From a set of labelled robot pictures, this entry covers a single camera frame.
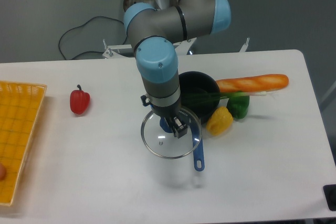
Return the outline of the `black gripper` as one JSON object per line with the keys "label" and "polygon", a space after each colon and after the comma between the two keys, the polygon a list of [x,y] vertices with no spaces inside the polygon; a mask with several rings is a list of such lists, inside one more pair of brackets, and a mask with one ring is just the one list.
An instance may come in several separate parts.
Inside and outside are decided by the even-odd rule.
{"label": "black gripper", "polygon": [[179,115],[179,111],[182,106],[181,98],[178,98],[177,101],[169,106],[157,106],[153,103],[151,103],[151,106],[155,114],[165,118],[167,128],[166,131],[168,133],[174,133],[175,137],[177,138],[181,138],[187,133],[187,125]]}

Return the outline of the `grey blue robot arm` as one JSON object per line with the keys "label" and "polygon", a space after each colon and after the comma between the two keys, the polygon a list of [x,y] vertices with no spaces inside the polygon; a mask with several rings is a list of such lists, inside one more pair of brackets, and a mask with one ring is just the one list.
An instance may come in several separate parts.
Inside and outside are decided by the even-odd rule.
{"label": "grey blue robot arm", "polygon": [[125,11],[123,23],[146,90],[144,105],[182,137],[187,127],[178,115],[181,92],[174,43],[225,30],[232,15],[228,0],[176,1],[167,8],[136,2]]}

